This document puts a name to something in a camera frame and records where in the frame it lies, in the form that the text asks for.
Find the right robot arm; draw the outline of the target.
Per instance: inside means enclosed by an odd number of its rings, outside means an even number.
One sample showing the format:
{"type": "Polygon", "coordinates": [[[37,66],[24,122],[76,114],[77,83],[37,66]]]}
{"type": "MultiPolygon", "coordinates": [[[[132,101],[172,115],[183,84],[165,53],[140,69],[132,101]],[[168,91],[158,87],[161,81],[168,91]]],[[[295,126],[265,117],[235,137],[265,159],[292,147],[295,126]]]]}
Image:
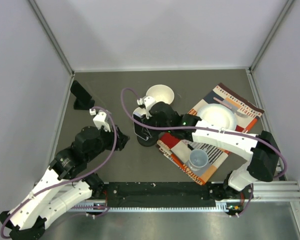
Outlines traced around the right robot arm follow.
{"type": "Polygon", "coordinates": [[[243,158],[245,163],[230,171],[223,181],[221,193],[225,197],[235,198],[255,182],[270,183],[279,177],[276,167],[281,152],[269,131],[262,130],[259,134],[234,131],[196,115],[178,114],[164,102],[157,102],[148,109],[138,107],[132,119],[137,136],[145,134],[153,139],[168,133],[177,140],[211,145],[243,158]]]}

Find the phone with lilac case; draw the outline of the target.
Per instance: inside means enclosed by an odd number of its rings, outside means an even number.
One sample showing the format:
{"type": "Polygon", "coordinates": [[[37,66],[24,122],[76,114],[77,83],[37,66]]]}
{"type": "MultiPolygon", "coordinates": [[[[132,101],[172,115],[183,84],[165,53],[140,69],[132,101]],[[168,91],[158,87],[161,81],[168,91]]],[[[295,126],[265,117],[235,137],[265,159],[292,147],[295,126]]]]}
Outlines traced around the phone with lilac case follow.
{"type": "MultiPolygon", "coordinates": [[[[144,109],[139,109],[136,108],[133,113],[132,113],[132,117],[142,123],[145,124],[144,121],[147,120],[147,116],[146,116],[146,112],[144,109]]],[[[133,127],[134,127],[134,133],[141,139],[147,141],[149,139],[152,138],[151,133],[149,132],[149,130],[145,127],[142,127],[138,124],[136,124],[135,122],[133,123],[133,127]]]]}

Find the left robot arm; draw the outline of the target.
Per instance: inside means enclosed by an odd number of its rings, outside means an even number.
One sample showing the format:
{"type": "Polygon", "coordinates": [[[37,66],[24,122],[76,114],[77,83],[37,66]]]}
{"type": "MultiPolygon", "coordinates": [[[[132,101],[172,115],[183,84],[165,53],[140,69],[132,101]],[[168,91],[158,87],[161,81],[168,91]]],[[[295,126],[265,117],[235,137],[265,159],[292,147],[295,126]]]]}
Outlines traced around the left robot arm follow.
{"type": "Polygon", "coordinates": [[[84,177],[62,195],[56,195],[65,182],[75,179],[99,154],[105,150],[121,151],[129,139],[118,128],[106,131],[95,126],[84,127],[69,147],[56,154],[25,200],[0,214],[3,227],[10,229],[9,238],[38,240],[68,210],[91,197],[99,198],[104,191],[104,182],[96,173],[84,177]]]}

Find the black round-base phone holder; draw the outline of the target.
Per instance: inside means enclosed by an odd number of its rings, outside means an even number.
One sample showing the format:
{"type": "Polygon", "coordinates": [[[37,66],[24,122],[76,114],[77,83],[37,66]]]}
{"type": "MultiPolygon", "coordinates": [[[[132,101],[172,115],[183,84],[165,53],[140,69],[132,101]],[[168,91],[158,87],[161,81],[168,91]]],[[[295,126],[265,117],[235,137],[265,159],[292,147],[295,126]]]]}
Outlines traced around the black round-base phone holder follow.
{"type": "Polygon", "coordinates": [[[157,135],[157,136],[148,138],[147,140],[144,140],[143,138],[137,136],[136,139],[141,146],[148,148],[148,147],[152,147],[157,144],[157,141],[159,140],[159,136],[157,135]]]}

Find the black wedge phone stand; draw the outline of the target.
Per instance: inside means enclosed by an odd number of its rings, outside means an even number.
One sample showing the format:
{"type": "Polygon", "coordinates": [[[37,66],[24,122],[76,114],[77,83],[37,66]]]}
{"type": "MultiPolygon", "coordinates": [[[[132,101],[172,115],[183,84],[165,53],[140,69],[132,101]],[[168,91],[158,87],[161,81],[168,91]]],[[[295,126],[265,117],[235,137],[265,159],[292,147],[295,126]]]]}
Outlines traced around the black wedge phone stand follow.
{"type": "Polygon", "coordinates": [[[92,107],[94,107],[94,105],[95,101],[93,99],[91,99],[88,103],[83,103],[76,98],[73,104],[73,109],[85,111],[91,109],[92,107]]]}

